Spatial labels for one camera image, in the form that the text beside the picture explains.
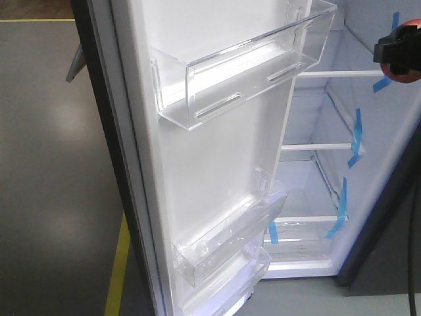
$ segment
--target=refrigerator shelf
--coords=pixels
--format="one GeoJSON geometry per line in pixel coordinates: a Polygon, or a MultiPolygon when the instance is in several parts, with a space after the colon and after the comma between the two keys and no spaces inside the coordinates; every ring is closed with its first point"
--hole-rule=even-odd
{"type": "Polygon", "coordinates": [[[188,299],[179,306],[179,314],[222,316],[239,300],[246,300],[253,292],[254,285],[267,272],[271,261],[271,256],[261,247],[261,242],[262,234],[259,234],[249,244],[254,249],[253,258],[244,249],[232,257],[231,263],[218,276],[207,280],[199,288],[193,288],[188,299]]]}
{"type": "Polygon", "coordinates": [[[221,41],[212,47],[190,43],[187,51],[181,52],[162,43],[153,46],[151,64],[159,115],[192,130],[317,64],[336,6],[313,0],[308,10],[306,1],[275,2],[277,21],[273,21],[273,11],[267,20],[260,17],[260,34],[250,30],[250,38],[244,37],[244,31],[236,31],[245,30],[249,18],[238,11],[227,27],[240,37],[224,41],[225,34],[212,34],[222,38],[225,47],[220,46],[221,41]]]}
{"type": "Polygon", "coordinates": [[[280,213],[285,198],[282,185],[262,173],[258,192],[233,213],[189,245],[173,246],[177,272],[192,286],[200,285],[266,229],[280,213]],[[271,193],[270,182],[273,182],[271,193]]]}
{"type": "Polygon", "coordinates": [[[327,260],[332,239],[326,235],[336,222],[336,216],[279,217],[275,220],[278,243],[273,244],[267,232],[264,234],[264,248],[273,261],[327,260]]]}
{"type": "Polygon", "coordinates": [[[342,187],[337,171],[322,170],[316,157],[284,161],[278,167],[277,178],[288,183],[289,192],[282,214],[274,220],[277,242],[273,231],[264,234],[264,248],[275,264],[330,258],[335,234],[329,238],[328,233],[338,220],[342,187]]]}
{"type": "Polygon", "coordinates": [[[351,149],[352,141],[353,132],[328,93],[295,92],[281,159],[288,157],[287,151],[351,149]]]}
{"type": "Polygon", "coordinates": [[[384,74],[372,62],[372,53],[346,26],[329,32],[320,62],[297,76],[296,90],[324,89],[331,78],[381,79],[384,74]]]}

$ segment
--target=open refrigerator door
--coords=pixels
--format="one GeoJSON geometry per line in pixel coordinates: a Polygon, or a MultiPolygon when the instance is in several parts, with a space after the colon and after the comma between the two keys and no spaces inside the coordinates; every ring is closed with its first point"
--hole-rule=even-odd
{"type": "Polygon", "coordinates": [[[132,2],[145,17],[151,59],[146,106],[158,114],[170,310],[233,315],[271,262],[262,243],[287,196],[275,173],[284,118],[296,75],[320,60],[336,7],[132,2]]]}

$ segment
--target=black cable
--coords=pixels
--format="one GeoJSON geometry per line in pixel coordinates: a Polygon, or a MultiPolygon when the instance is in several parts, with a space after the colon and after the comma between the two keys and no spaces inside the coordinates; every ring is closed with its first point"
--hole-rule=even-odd
{"type": "Polygon", "coordinates": [[[409,233],[408,233],[408,301],[409,301],[410,316],[416,316],[413,255],[414,255],[414,248],[415,248],[415,240],[414,240],[414,229],[415,229],[415,225],[416,225],[415,214],[416,214],[416,208],[418,206],[419,185],[420,185],[420,177],[418,177],[416,182],[415,182],[414,198],[412,200],[412,207],[411,207],[411,210],[410,210],[410,219],[409,219],[409,233]]]}

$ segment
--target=refrigerator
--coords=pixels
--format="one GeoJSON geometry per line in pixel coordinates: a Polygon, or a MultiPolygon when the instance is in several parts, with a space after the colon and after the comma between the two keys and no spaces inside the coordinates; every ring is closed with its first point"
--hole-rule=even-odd
{"type": "Polygon", "coordinates": [[[72,2],[155,315],[233,315],[264,278],[346,280],[384,220],[421,85],[388,80],[374,44],[421,3],[331,2],[72,2]]]}

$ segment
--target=black clamp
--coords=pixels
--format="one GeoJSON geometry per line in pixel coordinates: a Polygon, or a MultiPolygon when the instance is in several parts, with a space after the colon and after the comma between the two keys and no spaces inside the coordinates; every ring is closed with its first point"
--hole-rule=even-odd
{"type": "Polygon", "coordinates": [[[374,46],[375,63],[390,64],[392,74],[421,71],[421,29],[417,25],[402,25],[374,46]]]}

